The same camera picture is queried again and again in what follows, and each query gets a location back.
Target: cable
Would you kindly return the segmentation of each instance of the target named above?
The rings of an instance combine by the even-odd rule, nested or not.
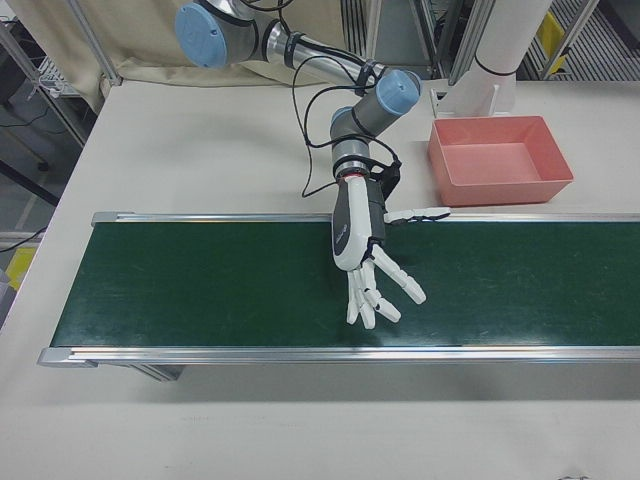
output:
[[[31,124],[33,124],[33,122],[35,122],[36,120],[40,120],[41,118],[46,117],[47,113],[49,113],[49,106],[47,106],[47,108],[44,109],[44,112],[42,112],[40,115],[32,118],[31,120],[29,120],[26,123],[14,123],[14,124],[10,124],[10,125],[2,125],[2,124],[0,124],[0,127],[2,127],[2,128],[28,127]]]
[[[305,113],[304,113],[304,121],[300,118],[300,110],[298,108],[298,101],[297,101],[297,97],[296,97],[296,93],[295,93],[295,88],[296,88],[296,82],[298,79],[298,75],[300,73],[300,71],[302,70],[302,68],[304,67],[304,65],[306,65],[308,62],[314,60],[314,59],[328,59],[330,61],[335,62],[336,64],[338,64],[338,66],[342,69],[342,71],[345,73],[345,75],[347,77],[349,77],[349,79],[353,82],[353,85],[336,85],[336,86],[332,86],[332,87],[327,87],[322,89],[321,91],[317,92],[312,99],[309,101],[309,103],[307,104],[307,107],[305,108]],[[311,139],[309,138],[309,133],[308,133],[308,119],[309,119],[309,113],[311,111],[311,107],[313,106],[314,102],[322,95],[324,95],[325,93],[331,92],[331,91],[336,91],[336,90],[356,90],[359,88],[363,88],[363,89],[370,89],[370,88],[374,88],[378,81],[380,80],[380,77],[374,76],[374,82],[370,85],[365,85],[364,87],[357,85],[357,81],[355,78],[353,78],[353,76],[349,73],[349,71],[347,70],[347,68],[340,63],[338,60],[336,60],[333,57],[329,57],[326,55],[317,55],[314,57],[309,57],[307,59],[305,59],[303,62],[300,63],[300,65],[298,66],[298,68],[296,68],[295,74],[293,76],[293,82],[291,85],[291,97],[293,100],[293,108],[294,108],[294,112],[296,115],[296,120],[298,122],[298,127],[300,128],[300,132],[302,133],[302,137],[304,139],[305,142],[305,147],[307,148],[307,156],[309,158],[309,174],[307,175],[307,181],[305,183],[304,188],[302,189],[302,193],[301,196],[302,198],[307,198],[310,197],[311,195],[314,195],[316,193],[318,193],[321,190],[324,190],[325,188],[330,187],[331,185],[336,185],[337,181],[333,181],[331,183],[327,183],[326,185],[323,185],[322,187],[319,187],[311,192],[307,192],[307,188],[309,187],[309,184],[311,183],[311,177],[313,175],[313,155],[311,154],[311,149],[312,148],[323,148],[329,145],[334,145],[336,143],[342,142],[344,140],[348,140],[348,139],[363,139],[363,140],[368,140],[371,142],[374,142],[380,146],[382,146],[383,148],[385,148],[390,154],[391,157],[393,159],[393,163],[400,166],[402,165],[402,163],[400,162],[400,160],[398,159],[398,155],[395,153],[395,151],[386,143],[384,143],[383,141],[375,138],[375,137],[371,137],[369,135],[364,135],[364,134],[350,134],[350,135],[344,135],[332,140],[329,140],[327,142],[324,143],[313,143],[311,141]]]
[[[284,2],[282,2],[281,0],[278,0],[278,5],[276,5],[275,7],[258,7],[257,5],[254,5],[254,3],[258,3],[260,0],[240,0],[240,3],[246,5],[247,7],[253,9],[253,10],[257,10],[258,12],[277,12],[277,11],[281,11],[283,8],[288,7],[289,5],[291,5],[294,0],[286,0]]]
[[[11,245],[8,248],[5,248],[3,250],[0,250],[0,253],[5,253],[5,252],[10,252],[11,250],[14,250],[16,248],[18,248],[20,245],[24,245],[25,243],[30,242],[31,240],[33,240],[34,238],[36,238],[38,235],[40,235],[42,232],[44,232],[47,229],[47,227],[42,227],[40,230],[38,230],[36,233],[34,233],[33,235],[31,235],[29,238],[26,238],[24,240],[19,241],[18,243]]]
[[[47,114],[49,113],[49,111],[51,110],[51,107],[47,106],[44,109],[44,112],[42,112],[40,115],[32,118],[31,120],[29,120],[28,122],[24,122],[24,123],[13,123],[13,124],[9,124],[9,125],[3,125],[0,124],[0,128],[13,128],[13,127],[29,127],[31,126],[35,121],[40,120],[41,118],[44,118],[47,116]],[[66,132],[66,129],[60,130],[58,132],[52,132],[51,130],[46,130],[46,129],[40,129],[42,132],[48,133],[50,135],[61,135],[64,132]]]

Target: table surface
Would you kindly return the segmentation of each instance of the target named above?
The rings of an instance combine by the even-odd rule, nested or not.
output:
[[[333,208],[331,190],[299,197],[307,165],[289,95],[112,89],[0,331],[7,478],[633,477],[634,365],[192,367],[172,385],[115,367],[35,365],[94,212]],[[331,112],[353,101],[320,102],[313,137],[326,138]],[[575,182],[548,204],[473,211],[637,212],[639,112],[639,83],[519,84],[516,113],[545,117]],[[404,160],[391,210],[437,204],[425,153],[431,122],[425,95],[383,136]],[[330,179],[329,165],[318,152],[314,184]]]

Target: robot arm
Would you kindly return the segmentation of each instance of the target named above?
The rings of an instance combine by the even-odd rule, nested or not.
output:
[[[259,60],[295,69],[305,60],[322,55],[325,58],[308,62],[305,72],[333,84],[350,83],[355,78],[362,86],[371,85],[385,68],[375,62],[354,62],[346,52],[310,40],[300,32],[288,32],[279,20],[237,0],[187,3],[176,14],[175,31],[189,60],[205,68]]]
[[[219,68],[245,60],[289,68],[304,63],[311,75],[330,83],[350,84],[357,79],[361,87],[357,93],[363,98],[353,107],[339,109],[331,122],[333,174],[339,186],[332,247],[334,261],[347,272],[349,281],[347,322],[354,323],[360,315],[365,328],[373,328],[375,312],[393,322],[400,319],[400,312],[376,288],[376,266],[413,301],[424,302],[420,285],[383,250],[385,221],[433,219],[447,212],[388,214],[385,200],[400,179],[400,163],[385,166],[369,154],[369,143],[418,102],[419,79],[375,62],[356,62],[346,52],[288,32],[278,20],[233,0],[186,4],[178,11],[175,28],[184,52],[202,67]]]

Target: pink tray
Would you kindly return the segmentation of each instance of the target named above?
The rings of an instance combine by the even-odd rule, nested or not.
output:
[[[573,181],[542,117],[435,120],[429,159],[448,206],[547,202]]]

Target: beige curtain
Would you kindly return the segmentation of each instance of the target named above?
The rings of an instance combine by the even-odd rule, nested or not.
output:
[[[64,0],[7,0],[65,78],[95,109],[108,84]],[[197,68],[173,33],[175,12],[186,0],[81,0],[91,26],[125,79],[214,87],[288,83],[292,72],[263,62],[220,70]],[[295,0],[285,9],[292,29],[344,47],[339,0]]]

